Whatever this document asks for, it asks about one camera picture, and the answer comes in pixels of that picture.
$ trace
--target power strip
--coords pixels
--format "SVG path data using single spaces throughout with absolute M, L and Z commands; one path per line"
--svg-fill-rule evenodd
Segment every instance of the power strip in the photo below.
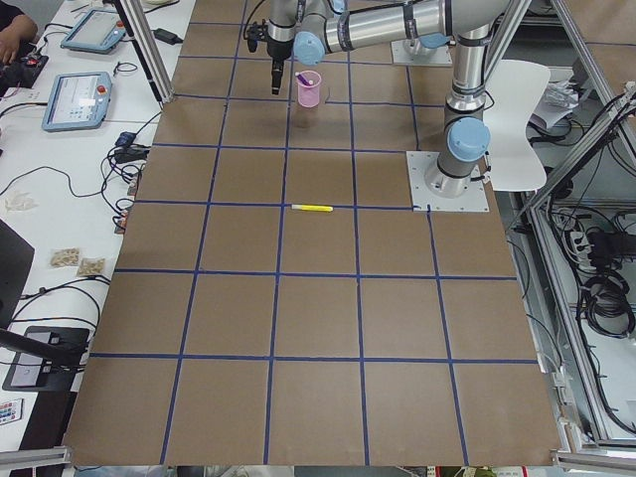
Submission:
M 572 258 L 578 263 L 578 268 L 583 271 L 596 271 L 590 258 L 592 246 L 585 232 L 570 231 L 567 233 L 567 241 L 567 248 L 569 248 L 570 253 L 573 254 Z

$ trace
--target yellow marker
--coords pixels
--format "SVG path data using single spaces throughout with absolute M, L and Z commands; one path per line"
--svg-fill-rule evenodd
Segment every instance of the yellow marker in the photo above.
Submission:
M 331 206 L 309 206 L 305 204 L 292 204 L 291 208 L 294 211 L 309 211 L 309 212 L 333 212 L 334 208 Z

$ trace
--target person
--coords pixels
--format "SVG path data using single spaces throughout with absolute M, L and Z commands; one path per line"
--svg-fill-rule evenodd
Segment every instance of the person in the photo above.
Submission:
M 0 62 L 9 65 L 21 52 L 21 47 L 32 42 L 38 26 L 31 18 L 13 5 L 0 0 Z

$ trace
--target purple marker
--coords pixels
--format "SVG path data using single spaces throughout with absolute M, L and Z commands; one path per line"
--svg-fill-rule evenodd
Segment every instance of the purple marker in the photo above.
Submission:
M 301 75 L 300 73 L 296 73 L 296 77 L 298 78 L 298 80 L 300 82 L 303 83 L 303 85 L 305 86 L 311 86 L 313 84 L 314 81 L 308 81 L 306 77 L 304 77 L 303 75 Z

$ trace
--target person's hand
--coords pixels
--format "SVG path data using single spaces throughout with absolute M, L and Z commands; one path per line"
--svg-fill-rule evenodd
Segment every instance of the person's hand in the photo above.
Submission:
M 0 32 L 0 61 L 9 65 L 16 59 L 18 50 L 20 50 L 20 35 L 14 33 L 9 26 Z

